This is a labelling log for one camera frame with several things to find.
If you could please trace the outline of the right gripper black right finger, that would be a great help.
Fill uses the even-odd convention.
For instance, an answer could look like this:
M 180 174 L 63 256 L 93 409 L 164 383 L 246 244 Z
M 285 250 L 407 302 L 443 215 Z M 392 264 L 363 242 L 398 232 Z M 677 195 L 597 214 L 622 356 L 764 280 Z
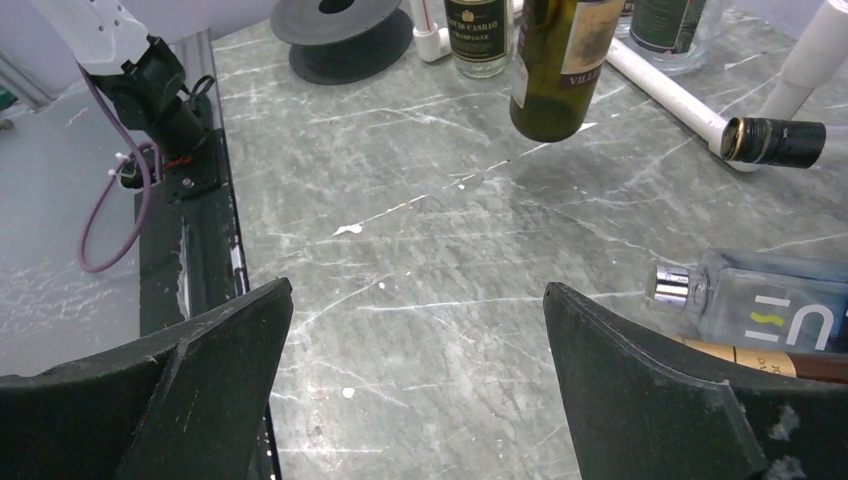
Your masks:
M 586 479 L 843 479 L 847 384 L 737 365 L 551 282 L 548 339 Z

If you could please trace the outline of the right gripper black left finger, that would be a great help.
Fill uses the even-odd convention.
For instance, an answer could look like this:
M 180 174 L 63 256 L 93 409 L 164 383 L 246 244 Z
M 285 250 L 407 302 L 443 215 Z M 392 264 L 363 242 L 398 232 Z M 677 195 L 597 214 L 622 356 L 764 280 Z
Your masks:
M 1 380 L 5 479 L 244 479 L 293 314 L 285 278 L 125 345 Z

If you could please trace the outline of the dark bottle silver cap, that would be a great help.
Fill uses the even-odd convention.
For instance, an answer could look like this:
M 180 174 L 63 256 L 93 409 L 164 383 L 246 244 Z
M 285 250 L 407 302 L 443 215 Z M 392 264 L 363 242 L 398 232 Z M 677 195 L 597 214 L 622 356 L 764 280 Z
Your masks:
M 524 137 L 555 143 L 582 126 L 624 3 L 526 1 L 510 119 Z

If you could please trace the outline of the clear bottle red green label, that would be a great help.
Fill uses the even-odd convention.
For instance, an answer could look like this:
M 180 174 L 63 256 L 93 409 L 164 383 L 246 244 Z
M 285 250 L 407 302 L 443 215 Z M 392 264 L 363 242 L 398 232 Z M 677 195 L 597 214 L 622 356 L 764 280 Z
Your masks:
M 723 0 L 643 0 L 634 3 L 624 44 L 668 76 L 705 63 L 719 36 Z

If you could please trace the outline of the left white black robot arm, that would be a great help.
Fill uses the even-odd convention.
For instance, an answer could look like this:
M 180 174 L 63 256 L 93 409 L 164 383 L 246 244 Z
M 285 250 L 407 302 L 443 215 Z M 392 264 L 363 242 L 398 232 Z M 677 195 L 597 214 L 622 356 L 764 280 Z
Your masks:
M 34 1 L 77 64 L 108 98 L 121 125 L 141 131 L 164 156 L 189 156 L 207 127 L 182 100 L 186 72 L 168 44 L 120 2 Z

